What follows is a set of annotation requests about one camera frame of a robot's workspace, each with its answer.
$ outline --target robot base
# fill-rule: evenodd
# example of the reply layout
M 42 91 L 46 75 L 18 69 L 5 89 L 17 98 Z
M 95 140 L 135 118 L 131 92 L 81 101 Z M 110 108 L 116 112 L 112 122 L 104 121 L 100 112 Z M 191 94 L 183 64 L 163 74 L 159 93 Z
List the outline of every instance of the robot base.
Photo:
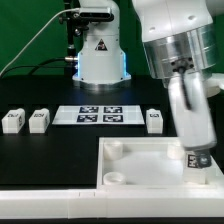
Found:
M 131 75 L 127 73 L 126 77 L 119 82 L 114 83 L 88 83 L 80 78 L 77 78 L 77 75 L 73 76 L 73 84 L 75 87 L 83 88 L 93 92 L 107 92 L 116 90 L 119 88 L 130 87 L 131 85 Z

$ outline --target cable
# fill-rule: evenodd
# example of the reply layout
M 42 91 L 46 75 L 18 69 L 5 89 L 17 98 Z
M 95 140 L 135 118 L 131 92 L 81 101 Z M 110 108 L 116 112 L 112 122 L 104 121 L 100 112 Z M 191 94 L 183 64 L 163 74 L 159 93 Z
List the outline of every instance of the cable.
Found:
M 16 69 L 19 69 L 19 68 L 37 68 L 37 69 L 39 69 L 39 68 L 64 68 L 64 67 L 65 66 L 21 65 L 21 66 L 16 66 L 16 67 L 10 68 L 8 70 L 5 70 L 2 73 L 2 76 L 0 77 L 0 79 L 2 79 L 10 71 L 16 70 Z
M 186 72 L 186 68 L 185 67 L 179 67 L 178 68 L 178 73 L 180 74 L 180 79 L 181 79 L 181 85 L 182 85 L 185 105 L 186 105 L 186 108 L 188 110 L 191 110 L 192 106 L 191 106 L 191 103 L 190 103 L 190 99 L 189 99 L 189 96 L 188 96 L 186 84 L 185 84 L 185 81 L 184 81 L 185 72 Z
M 53 22 L 53 20 L 58 17 L 59 15 L 66 13 L 66 12 L 73 12 L 76 9 L 67 9 L 67 10 L 63 10 L 59 13 L 57 13 L 56 15 L 54 15 L 47 23 L 45 26 L 43 26 L 43 28 L 25 45 L 25 47 L 16 55 L 16 57 L 10 61 L 0 72 L 0 77 L 2 76 L 2 74 L 4 73 L 4 71 L 11 65 L 13 64 L 19 57 L 20 55 L 30 46 L 30 44 L 33 43 L 33 41 Z
M 38 66 L 43 66 L 43 65 L 46 65 L 46 64 L 50 64 L 50 63 L 53 63 L 53 62 L 56 62 L 56 61 L 65 61 L 65 58 L 52 58 L 52 59 L 49 59 L 49 60 L 46 60 L 44 62 L 41 62 Z M 39 67 L 34 67 L 29 73 L 28 75 L 32 75 L 36 70 L 38 70 Z

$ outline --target blue light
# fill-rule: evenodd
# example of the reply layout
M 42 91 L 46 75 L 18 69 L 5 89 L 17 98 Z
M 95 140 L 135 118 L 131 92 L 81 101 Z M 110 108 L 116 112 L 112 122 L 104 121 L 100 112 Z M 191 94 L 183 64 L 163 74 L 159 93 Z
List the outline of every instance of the blue light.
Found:
M 78 78 L 80 78 L 80 53 L 78 54 Z
M 124 76 L 127 76 L 127 56 L 124 53 Z

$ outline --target white cylinder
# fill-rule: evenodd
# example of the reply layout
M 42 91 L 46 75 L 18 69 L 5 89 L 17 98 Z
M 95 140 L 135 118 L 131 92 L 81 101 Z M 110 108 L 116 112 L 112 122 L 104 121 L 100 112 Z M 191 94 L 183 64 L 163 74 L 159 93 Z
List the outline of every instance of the white cylinder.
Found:
M 107 173 L 103 177 L 104 185 L 125 185 L 126 177 L 122 173 L 111 172 Z
M 104 143 L 104 158 L 107 160 L 118 160 L 123 156 L 123 143 L 111 140 Z

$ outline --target white platform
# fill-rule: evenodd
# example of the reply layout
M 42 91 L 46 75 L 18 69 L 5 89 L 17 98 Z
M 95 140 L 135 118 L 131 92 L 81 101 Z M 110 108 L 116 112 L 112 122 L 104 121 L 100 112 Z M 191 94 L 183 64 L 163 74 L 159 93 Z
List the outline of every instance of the white platform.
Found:
M 205 185 L 182 181 L 182 160 L 166 155 L 177 138 L 119 138 L 123 157 L 105 160 L 101 138 L 97 189 L 1 191 L 1 219 L 224 217 L 224 178 L 217 164 L 206 169 Z M 107 186 L 103 175 L 124 173 L 127 184 Z
M 112 107 L 121 108 L 121 112 L 107 112 L 105 108 Z M 81 108 L 87 108 L 86 111 L 80 112 Z M 80 122 L 80 117 L 89 116 L 85 122 Z M 95 116 L 95 120 L 91 121 L 91 116 Z M 60 106 L 53 121 L 53 125 L 144 125 L 140 106 Z

